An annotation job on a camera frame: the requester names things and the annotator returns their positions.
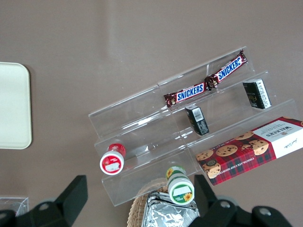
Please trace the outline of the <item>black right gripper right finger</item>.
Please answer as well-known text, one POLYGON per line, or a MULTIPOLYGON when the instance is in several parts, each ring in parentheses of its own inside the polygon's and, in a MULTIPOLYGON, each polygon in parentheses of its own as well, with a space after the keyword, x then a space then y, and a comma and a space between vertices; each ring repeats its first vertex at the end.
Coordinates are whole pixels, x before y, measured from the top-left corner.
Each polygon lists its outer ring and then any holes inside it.
POLYGON ((191 227, 290 227, 290 222, 275 208, 256 206, 251 212, 230 200, 218 199, 203 175, 195 175, 195 202, 200 216, 191 227))

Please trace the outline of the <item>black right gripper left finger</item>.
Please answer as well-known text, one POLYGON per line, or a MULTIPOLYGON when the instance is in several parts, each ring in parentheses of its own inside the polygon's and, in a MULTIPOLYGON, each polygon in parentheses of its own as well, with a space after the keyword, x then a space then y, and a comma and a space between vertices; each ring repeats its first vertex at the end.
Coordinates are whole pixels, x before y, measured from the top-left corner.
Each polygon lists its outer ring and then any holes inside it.
POLYGON ((54 201, 38 204, 16 216, 12 210, 0 211, 2 227, 71 227, 88 200, 86 175, 76 176, 54 201))

